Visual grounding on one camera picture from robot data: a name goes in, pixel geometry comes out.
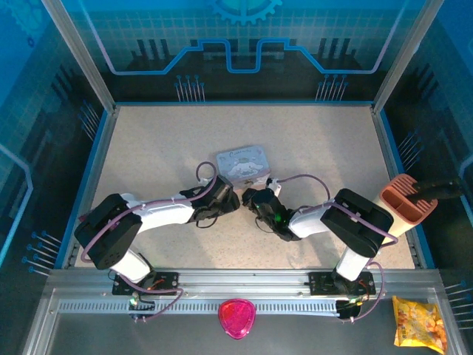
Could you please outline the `blue cartoon tin box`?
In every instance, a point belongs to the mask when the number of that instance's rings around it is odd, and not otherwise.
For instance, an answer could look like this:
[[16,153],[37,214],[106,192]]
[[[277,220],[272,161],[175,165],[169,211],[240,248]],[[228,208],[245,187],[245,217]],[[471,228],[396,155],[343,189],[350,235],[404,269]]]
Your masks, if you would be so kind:
[[260,145],[244,146],[216,155],[219,173],[236,189],[264,186],[270,177],[265,150]]

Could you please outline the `pink heart-shaped plastic container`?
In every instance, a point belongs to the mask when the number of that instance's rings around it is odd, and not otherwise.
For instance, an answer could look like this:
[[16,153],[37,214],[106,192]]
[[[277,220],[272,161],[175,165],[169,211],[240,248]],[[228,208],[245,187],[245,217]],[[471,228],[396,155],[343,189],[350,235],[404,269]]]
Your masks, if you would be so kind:
[[223,331],[230,338],[240,340],[251,332],[256,320],[256,306],[249,300],[226,300],[219,306],[218,318]]

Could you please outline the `orange slotted utensil holder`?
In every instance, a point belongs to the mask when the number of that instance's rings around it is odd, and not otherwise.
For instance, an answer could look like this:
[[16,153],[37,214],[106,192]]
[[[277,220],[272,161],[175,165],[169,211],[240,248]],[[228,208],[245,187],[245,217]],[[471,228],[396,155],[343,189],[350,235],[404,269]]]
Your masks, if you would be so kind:
[[399,237],[425,220],[437,207],[436,199],[411,202],[407,196],[418,191],[413,187],[416,179],[407,174],[394,177],[372,200],[389,212],[393,218],[388,233]]

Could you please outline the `yellow snack bag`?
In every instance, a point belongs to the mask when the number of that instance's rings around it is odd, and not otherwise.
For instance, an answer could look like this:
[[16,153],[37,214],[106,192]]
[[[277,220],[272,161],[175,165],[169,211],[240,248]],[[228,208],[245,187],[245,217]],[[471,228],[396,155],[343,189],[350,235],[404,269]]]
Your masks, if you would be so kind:
[[396,322],[394,345],[425,347],[446,355],[448,341],[443,318],[436,304],[392,297]]

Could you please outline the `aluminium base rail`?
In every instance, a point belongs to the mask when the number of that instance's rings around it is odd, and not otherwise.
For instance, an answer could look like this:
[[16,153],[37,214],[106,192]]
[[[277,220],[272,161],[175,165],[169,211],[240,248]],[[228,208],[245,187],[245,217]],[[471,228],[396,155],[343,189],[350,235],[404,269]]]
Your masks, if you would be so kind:
[[[187,299],[230,298],[282,299],[309,297],[310,269],[177,269],[179,287]],[[375,287],[384,284],[386,295],[428,297],[440,293],[440,273],[432,269],[387,269],[384,276],[371,269]],[[112,275],[108,271],[73,268],[51,271],[44,296],[67,298],[110,297]]]

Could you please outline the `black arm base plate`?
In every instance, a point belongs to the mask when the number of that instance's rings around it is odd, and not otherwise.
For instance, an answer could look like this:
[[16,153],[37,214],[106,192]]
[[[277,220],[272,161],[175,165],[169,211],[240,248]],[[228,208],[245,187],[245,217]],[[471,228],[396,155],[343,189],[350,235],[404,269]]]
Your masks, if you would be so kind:
[[178,286],[178,277],[179,274],[177,272],[158,273],[153,271],[137,283],[138,287],[146,289],[146,292],[144,292],[129,286],[120,276],[115,275],[112,294],[118,296],[131,296],[134,292],[137,292],[142,296],[144,294],[149,294],[150,291],[171,289],[170,292],[166,293],[166,296],[174,296],[177,294],[173,289]]
[[305,283],[312,296],[369,296],[376,294],[373,275],[368,271],[360,273],[357,279],[349,281],[335,271],[314,271],[308,274]]

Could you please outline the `aluminium table side rail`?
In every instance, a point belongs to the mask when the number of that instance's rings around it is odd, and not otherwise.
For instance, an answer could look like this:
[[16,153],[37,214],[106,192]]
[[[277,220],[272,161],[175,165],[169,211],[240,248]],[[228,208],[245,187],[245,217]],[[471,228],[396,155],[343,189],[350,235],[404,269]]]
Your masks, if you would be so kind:
[[[370,111],[384,162],[387,167],[387,174],[389,180],[392,180],[400,172],[404,172],[397,146],[395,145],[394,137],[384,112],[376,112],[373,108],[370,108]],[[422,225],[410,229],[406,233],[406,238],[409,246],[413,247],[415,251],[415,268],[431,268],[434,264],[428,244],[425,241],[425,233]]]
[[54,269],[69,267],[69,256],[73,253],[75,244],[74,230],[78,225],[78,218],[84,212],[87,212],[92,206],[95,191],[100,180],[106,154],[112,139],[115,124],[118,119],[120,107],[116,106],[113,113],[105,112],[101,118],[98,131],[92,144],[85,170],[81,178],[78,193],[72,206],[61,247],[55,261]]

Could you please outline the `aluminium frame post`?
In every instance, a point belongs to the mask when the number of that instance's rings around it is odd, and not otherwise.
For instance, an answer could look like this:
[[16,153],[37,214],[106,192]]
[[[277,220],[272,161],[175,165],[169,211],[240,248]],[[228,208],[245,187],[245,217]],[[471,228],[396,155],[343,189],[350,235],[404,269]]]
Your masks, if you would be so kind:
[[411,30],[407,34],[392,66],[387,72],[372,106],[372,113],[379,114],[417,52],[423,38],[437,16],[444,0],[425,0]]
[[61,0],[41,0],[50,18],[67,44],[69,51],[86,76],[106,112],[115,113],[116,103],[92,59],[84,41]]

